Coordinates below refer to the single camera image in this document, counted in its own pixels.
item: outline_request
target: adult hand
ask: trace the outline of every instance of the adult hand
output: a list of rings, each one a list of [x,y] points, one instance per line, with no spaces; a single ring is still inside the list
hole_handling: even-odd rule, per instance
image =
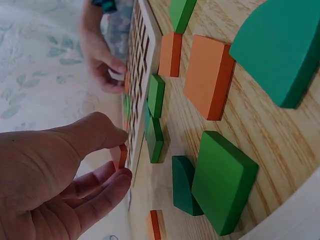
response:
[[[78,239],[125,197],[132,179],[110,161],[73,180],[80,163],[127,138],[98,112],[64,127],[1,133],[0,239]]]
[[[111,54],[100,28],[81,28],[80,44],[90,77],[99,83],[104,92],[122,93],[125,89],[124,81],[113,79],[109,71],[124,74],[127,71],[126,65]]]

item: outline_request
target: grid board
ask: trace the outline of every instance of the grid board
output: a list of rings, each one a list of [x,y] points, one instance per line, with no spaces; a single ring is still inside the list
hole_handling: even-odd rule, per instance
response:
[[[144,102],[148,95],[150,75],[158,72],[161,37],[159,26],[147,0],[136,0],[132,13],[127,60],[131,114],[127,122],[129,138],[126,167],[132,171],[133,183],[144,136]]]

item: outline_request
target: green quarter-circle block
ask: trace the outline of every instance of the green quarter-circle block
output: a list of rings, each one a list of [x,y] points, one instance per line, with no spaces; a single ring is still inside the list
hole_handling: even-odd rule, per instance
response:
[[[191,193],[195,167],[186,156],[172,156],[173,205],[190,214],[200,216],[204,212]]]
[[[150,113],[155,119],[159,119],[161,117],[165,86],[165,81],[163,81],[159,75],[151,75],[147,102]]]
[[[191,191],[218,235],[237,226],[258,168],[218,132],[203,132]]]
[[[268,0],[243,23],[229,51],[282,108],[296,108],[320,60],[320,1]]]
[[[171,0],[169,15],[175,33],[185,33],[196,3],[197,0]]]
[[[164,136],[162,134],[158,118],[154,118],[152,116],[150,117],[145,139],[148,147],[150,162],[152,164],[158,164],[161,151],[164,146]]]

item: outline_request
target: wood grain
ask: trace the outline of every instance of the wood grain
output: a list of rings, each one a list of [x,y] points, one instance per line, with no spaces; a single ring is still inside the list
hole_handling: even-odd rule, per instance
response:
[[[170,1],[149,0],[163,34],[172,31],[168,14]],[[183,95],[193,35],[232,43],[248,15],[263,2],[197,1],[183,35],[181,77],[164,78],[166,87],[160,120],[165,139],[161,156],[164,163],[151,165],[146,143],[142,145],[130,210],[135,240],[146,239],[144,219],[151,209],[162,209],[168,240],[238,239],[275,211],[319,166],[319,72],[296,110],[274,105],[238,64],[221,121],[204,120]],[[205,216],[192,217],[173,206],[171,157],[187,155],[196,164],[204,130],[220,132],[260,167],[236,232],[224,237],[215,234]]]

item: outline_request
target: orange wooden block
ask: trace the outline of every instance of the orange wooden block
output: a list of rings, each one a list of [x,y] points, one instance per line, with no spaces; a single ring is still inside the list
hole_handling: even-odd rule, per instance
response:
[[[158,75],[179,77],[182,34],[171,32],[162,37]]]
[[[130,74],[129,74],[129,72],[127,72],[124,77],[124,92],[125,92],[125,94],[129,94],[129,81],[130,81]]]
[[[213,38],[193,37],[183,93],[206,120],[219,121],[223,115],[235,66],[229,49]]]
[[[125,144],[110,149],[115,169],[123,169],[126,166],[128,149]]]
[[[149,240],[162,240],[160,233],[160,226],[158,220],[158,213],[156,210],[151,210],[147,219]]]

